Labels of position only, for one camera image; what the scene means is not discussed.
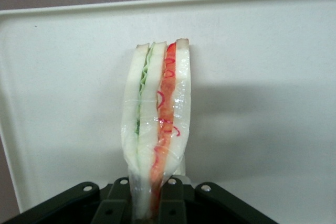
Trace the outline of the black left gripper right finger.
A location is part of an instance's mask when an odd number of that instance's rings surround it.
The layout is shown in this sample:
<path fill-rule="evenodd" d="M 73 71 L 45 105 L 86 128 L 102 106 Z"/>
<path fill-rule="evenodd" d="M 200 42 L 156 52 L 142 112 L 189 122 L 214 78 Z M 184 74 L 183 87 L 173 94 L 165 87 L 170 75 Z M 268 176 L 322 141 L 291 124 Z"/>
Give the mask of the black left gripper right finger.
<path fill-rule="evenodd" d="M 157 223 L 276 223 L 221 186 L 204 182 L 195 188 L 177 176 L 161 188 Z"/>

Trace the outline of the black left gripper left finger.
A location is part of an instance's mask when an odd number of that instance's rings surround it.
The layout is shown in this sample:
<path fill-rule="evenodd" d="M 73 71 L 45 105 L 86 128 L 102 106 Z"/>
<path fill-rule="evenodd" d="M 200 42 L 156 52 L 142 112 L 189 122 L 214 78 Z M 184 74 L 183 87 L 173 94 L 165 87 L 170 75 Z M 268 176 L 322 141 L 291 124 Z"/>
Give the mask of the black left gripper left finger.
<path fill-rule="evenodd" d="M 130 199 L 127 177 L 102 189 L 83 182 L 5 223 L 130 223 Z"/>

